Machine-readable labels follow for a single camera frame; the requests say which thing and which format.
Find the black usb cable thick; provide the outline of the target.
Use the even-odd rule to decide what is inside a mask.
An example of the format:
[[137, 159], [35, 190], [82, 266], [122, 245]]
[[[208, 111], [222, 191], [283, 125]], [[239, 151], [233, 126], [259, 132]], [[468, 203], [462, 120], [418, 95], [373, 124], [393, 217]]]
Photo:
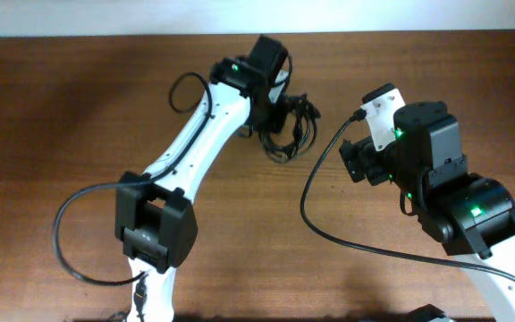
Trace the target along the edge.
[[[317, 140], [318, 109], [308, 100], [306, 93], [288, 96], [282, 93], [273, 104], [273, 113], [260, 125], [242, 125], [234, 134], [249, 139], [256, 133], [266, 156], [277, 164], [287, 164], [307, 153]], [[273, 135], [280, 134], [287, 116], [295, 123], [291, 130], [292, 141], [286, 145], [277, 143]]]

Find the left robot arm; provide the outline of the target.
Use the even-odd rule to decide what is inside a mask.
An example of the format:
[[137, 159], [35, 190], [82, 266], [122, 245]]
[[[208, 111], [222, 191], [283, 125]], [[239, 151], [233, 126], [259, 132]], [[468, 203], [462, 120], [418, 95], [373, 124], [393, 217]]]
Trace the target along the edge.
[[288, 113], [283, 93], [290, 76], [283, 65], [289, 58], [281, 42], [260, 36], [248, 55], [216, 63], [170, 147], [142, 174], [120, 178], [115, 236], [137, 277], [127, 320], [173, 320], [176, 270], [198, 234], [193, 208], [198, 188], [239, 128], [265, 133], [283, 128]]

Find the black usb cable thin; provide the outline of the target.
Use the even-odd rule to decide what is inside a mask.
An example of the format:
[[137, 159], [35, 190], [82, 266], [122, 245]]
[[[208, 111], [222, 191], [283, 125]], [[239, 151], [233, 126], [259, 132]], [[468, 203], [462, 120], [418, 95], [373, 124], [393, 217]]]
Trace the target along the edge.
[[299, 150], [308, 142], [311, 148], [317, 139], [316, 119], [321, 117], [318, 109], [308, 100], [306, 94], [301, 96], [286, 97], [287, 112], [295, 117], [295, 124], [292, 129], [293, 143], [290, 147]]

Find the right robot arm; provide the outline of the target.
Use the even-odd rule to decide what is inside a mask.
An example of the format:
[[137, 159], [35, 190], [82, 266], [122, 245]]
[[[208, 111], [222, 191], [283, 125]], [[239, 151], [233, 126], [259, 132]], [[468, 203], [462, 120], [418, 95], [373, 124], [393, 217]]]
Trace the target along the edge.
[[457, 119], [442, 101], [406, 105], [391, 117], [392, 142], [345, 140], [354, 182], [395, 183], [422, 230], [440, 242], [498, 321], [515, 321], [515, 200], [498, 181], [471, 173]]

